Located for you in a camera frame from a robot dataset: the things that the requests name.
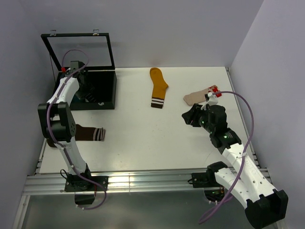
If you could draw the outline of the black white striped ankle sock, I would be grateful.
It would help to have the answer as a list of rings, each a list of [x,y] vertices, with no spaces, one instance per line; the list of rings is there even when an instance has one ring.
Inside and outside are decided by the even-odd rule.
[[[96,99],[96,97],[94,96],[93,93],[87,93],[87,94],[84,96],[84,100],[85,100],[85,102],[87,102],[87,103],[96,103],[96,102],[97,102],[97,99]]]

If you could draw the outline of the beige red reindeer sock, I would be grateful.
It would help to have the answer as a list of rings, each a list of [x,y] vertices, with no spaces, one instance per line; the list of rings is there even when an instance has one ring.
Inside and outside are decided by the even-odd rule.
[[[192,106],[193,104],[206,102],[207,99],[205,98],[205,95],[208,94],[209,92],[215,93],[219,91],[220,90],[218,89],[218,87],[216,85],[213,85],[201,91],[187,94],[183,97],[183,100],[187,103],[188,106]]]

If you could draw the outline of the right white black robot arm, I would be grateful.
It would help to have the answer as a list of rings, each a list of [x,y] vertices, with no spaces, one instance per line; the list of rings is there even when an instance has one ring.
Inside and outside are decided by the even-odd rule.
[[[223,106],[194,104],[182,118],[188,125],[204,128],[210,134],[212,145],[237,172],[234,175],[224,162],[215,162],[203,173],[192,173],[189,182],[194,188],[224,187],[229,190],[242,204],[255,229],[285,218],[288,195],[284,190],[277,190],[244,152],[241,139],[227,126]]]

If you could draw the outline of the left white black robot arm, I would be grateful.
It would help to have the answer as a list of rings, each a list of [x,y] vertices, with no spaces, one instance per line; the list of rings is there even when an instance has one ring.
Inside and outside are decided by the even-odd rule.
[[[63,78],[55,93],[44,104],[38,106],[38,114],[43,136],[51,139],[61,152],[67,165],[66,183],[77,191],[101,190],[105,192],[107,181],[101,183],[93,180],[87,163],[82,158],[76,144],[76,123],[70,104],[80,88],[78,78],[86,64],[72,61],[70,67],[62,69]]]

